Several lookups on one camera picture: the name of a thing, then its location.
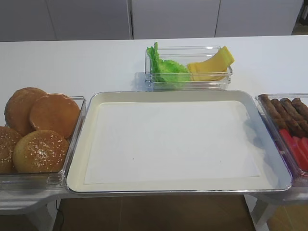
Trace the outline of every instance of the white tray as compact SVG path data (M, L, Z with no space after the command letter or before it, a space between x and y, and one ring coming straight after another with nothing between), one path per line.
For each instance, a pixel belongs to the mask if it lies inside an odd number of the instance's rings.
M99 93L67 176L77 193L283 191L291 182L242 91Z

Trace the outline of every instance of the table leg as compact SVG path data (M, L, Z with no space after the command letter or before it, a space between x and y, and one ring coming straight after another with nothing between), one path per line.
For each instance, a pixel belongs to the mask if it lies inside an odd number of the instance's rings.
M38 231L52 231L58 212L56 205L59 207L60 201L61 200L52 201L26 215Z
M245 195L245 200L256 231L269 231L267 221L273 216L278 205L268 204L250 195Z

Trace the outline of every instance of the cable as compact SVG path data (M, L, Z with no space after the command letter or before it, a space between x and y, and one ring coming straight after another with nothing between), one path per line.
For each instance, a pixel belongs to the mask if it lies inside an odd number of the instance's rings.
M61 223L61 226L60 226L60 231L62 231L62 227L63 227L63 224L64 224L64 214L63 212L58 208L58 200L56 200L56 209L57 211L61 214L62 216L62 223Z

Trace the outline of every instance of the white table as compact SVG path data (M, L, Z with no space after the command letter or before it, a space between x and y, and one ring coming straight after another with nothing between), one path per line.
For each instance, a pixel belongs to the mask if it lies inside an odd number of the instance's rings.
M0 108L4 110L15 90L29 86L50 93L82 95L87 102L102 91L146 90L142 78L145 49L155 41L159 46L226 45L236 60L229 90L243 90L253 97L261 93L308 91L308 36L3 42L0 43ZM5 124L3 114L0 124ZM2 191L0 212L31 212L55 199L72 197L79 196L64 188ZM260 206L256 206L252 216L259 229L274 211L273 204L304 202L308 199L308 188L291 188L258 198L262 202L258 202Z

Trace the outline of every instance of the white paper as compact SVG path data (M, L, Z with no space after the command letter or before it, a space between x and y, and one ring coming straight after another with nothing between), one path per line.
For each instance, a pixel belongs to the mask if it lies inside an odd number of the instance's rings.
M247 124L236 101L103 103L84 183L259 176Z

